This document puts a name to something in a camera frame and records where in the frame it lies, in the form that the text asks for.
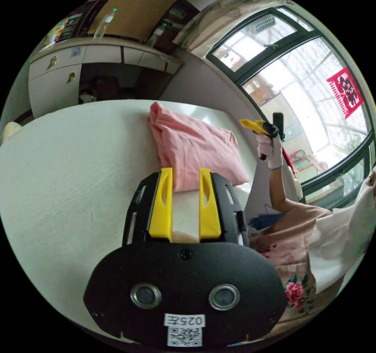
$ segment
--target screw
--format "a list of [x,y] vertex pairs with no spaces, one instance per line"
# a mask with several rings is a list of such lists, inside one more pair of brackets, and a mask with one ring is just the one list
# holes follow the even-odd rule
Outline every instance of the screw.
[[181,252],[179,253],[179,256],[181,259],[183,260],[189,260],[192,258],[192,251],[191,250],[188,250],[188,249],[183,249],[181,250]]

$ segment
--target floral shirt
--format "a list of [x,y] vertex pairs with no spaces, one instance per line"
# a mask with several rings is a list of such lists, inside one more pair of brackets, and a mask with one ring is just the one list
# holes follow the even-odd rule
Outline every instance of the floral shirt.
[[309,269],[306,239],[316,219],[330,211],[305,204],[294,207],[270,230],[250,235],[250,246],[277,269],[288,299],[287,308],[268,335],[276,335],[304,323],[321,312],[337,295],[342,279],[316,294],[315,278]]

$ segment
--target camera lens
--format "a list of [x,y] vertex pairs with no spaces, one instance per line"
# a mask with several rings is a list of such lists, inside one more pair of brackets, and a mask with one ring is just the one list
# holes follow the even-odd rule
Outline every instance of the camera lens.
[[141,309],[153,309],[161,303],[162,295],[156,286],[140,283],[132,288],[130,298]]
[[210,306],[219,311],[231,310],[239,300],[239,291],[229,284],[218,285],[209,294]]

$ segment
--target drawer handle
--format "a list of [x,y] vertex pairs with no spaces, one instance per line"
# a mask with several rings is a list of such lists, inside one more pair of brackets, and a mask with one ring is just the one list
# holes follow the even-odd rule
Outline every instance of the drawer handle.
[[51,59],[51,63],[50,63],[50,67],[55,66],[57,60],[58,60],[58,58],[57,58],[56,56],[55,56],[55,57],[52,57],[52,59]]

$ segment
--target white mattress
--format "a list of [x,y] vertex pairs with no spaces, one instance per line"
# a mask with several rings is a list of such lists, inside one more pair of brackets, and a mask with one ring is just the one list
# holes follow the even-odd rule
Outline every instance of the white mattress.
[[[29,123],[0,147],[0,214],[20,265],[60,313],[102,335],[82,301],[97,263],[121,245],[138,183],[160,170],[149,128],[154,101],[74,106]],[[231,130],[250,180],[256,158],[224,112],[161,102]],[[236,187],[243,207],[251,189]],[[174,195],[174,230],[198,233],[198,192]]]

